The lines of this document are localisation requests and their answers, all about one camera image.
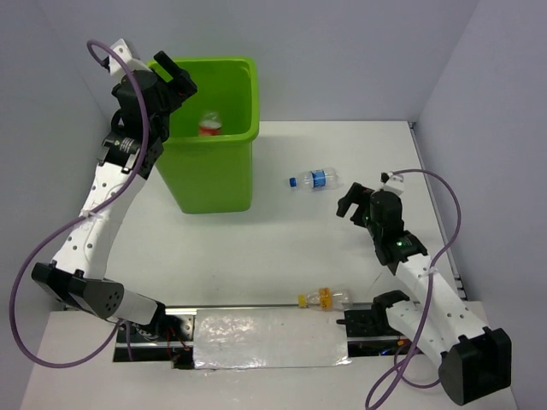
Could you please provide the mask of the clear bottle red label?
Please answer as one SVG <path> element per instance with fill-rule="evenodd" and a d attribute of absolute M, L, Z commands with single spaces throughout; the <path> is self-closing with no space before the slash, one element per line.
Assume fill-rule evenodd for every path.
<path fill-rule="evenodd" d="M 217 111 L 206 111 L 198 123 L 198 134 L 201 136 L 221 135 L 222 120 Z"/>

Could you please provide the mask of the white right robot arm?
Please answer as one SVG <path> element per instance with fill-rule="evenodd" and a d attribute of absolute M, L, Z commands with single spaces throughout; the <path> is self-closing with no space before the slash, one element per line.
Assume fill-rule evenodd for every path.
<path fill-rule="evenodd" d="M 403 222 L 401 190 L 392 179 L 379 190 L 354 183 L 338 200 L 337 215 L 351 205 L 350 221 L 368 230 L 379 263 L 406 288 L 373 300 L 372 325 L 381 334 L 399 332 L 417 343 L 438 370 L 440 384 L 457 405 L 466 405 L 511 385 L 512 342 L 468 309 Z"/>

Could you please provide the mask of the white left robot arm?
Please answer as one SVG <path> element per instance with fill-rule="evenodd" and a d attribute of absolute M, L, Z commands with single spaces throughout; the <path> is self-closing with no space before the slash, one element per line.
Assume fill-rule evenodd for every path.
<path fill-rule="evenodd" d="M 170 115 L 197 93 L 188 72 L 163 51 L 154 56 L 170 75 L 163 79 L 152 68 L 132 68 L 142 91 L 149 121 L 149 137 L 142 137 L 138 99 L 126 76 L 112 90 L 120 104 L 103 140 L 94 180 L 81 209 L 82 221 L 49 263 L 38 263 L 32 279 L 57 300 L 100 319 L 126 320 L 150 341 L 182 337 L 187 325 L 169 315 L 163 303 L 127 290 L 105 277 L 110 250 L 121 223 L 163 152 L 169 137 Z"/>

